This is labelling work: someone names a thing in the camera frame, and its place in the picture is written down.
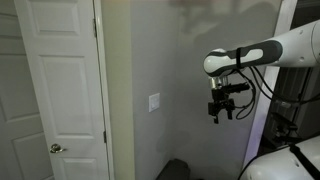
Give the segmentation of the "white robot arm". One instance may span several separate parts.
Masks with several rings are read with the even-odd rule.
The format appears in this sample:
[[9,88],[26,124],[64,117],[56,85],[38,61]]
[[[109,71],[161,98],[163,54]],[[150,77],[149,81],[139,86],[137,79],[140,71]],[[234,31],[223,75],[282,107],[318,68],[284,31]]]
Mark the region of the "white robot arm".
[[[219,123],[218,114],[244,111],[255,103],[256,88],[241,70],[260,65],[277,67],[314,67],[320,64],[320,21],[308,23],[284,34],[235,50],[215,49],[204,59],[203,67],[209,76],[213,101],[208,103],[208,114]],[[231,93],[252,88],[252,99],[247,105],[236,106]]]

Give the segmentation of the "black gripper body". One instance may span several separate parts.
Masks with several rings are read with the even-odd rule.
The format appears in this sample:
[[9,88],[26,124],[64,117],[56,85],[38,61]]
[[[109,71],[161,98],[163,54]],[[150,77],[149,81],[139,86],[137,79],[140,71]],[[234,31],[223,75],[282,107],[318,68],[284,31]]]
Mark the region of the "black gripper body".
[[234,100],[229,97],[229,94],[226,94],[222,89],[212,89],[212,98],[213,101],[208,103],[208,113],[211,116],[214,114],[219,114],[222,109],[234,110]]

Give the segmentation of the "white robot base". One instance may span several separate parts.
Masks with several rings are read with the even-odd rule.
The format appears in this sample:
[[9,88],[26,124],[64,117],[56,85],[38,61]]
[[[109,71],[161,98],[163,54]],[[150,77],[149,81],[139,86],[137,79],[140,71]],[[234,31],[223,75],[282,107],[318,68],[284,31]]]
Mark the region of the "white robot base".
[[237,180],[320,180],[320,136],[255,157]]

